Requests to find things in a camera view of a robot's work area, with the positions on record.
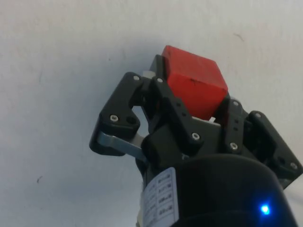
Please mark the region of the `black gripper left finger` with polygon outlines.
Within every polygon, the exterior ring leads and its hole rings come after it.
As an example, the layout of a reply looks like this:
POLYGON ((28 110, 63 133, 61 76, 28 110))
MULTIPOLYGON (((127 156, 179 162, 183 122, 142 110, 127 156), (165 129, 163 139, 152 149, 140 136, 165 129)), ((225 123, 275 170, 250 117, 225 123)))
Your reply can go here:
POLYGON ((143 109, 149 125, 149 134, 167 126, 177 148, 187 155, 195 155, 205 139, 182 101, 176 98, 166 81, 165 58, 156 55, 151 65, 151 78, 133 72, 124 74, 114 92, 102 108, 89 147, 106 156, 131 155, 148 163, 151 156, 142 148, 144 138, 137 134, 140 120, 133 107, 143 109))

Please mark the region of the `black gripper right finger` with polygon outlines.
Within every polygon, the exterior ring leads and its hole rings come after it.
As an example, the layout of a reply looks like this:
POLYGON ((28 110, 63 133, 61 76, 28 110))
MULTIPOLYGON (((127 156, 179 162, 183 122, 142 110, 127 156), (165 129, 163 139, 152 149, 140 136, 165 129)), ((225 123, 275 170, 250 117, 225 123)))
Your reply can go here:
POLYGON ((240 101, 226 96, 219 105, 219 124, 224 152, 264 164, 283 189, 302 175, 303 165, 264 113, 248 113, 240 101))

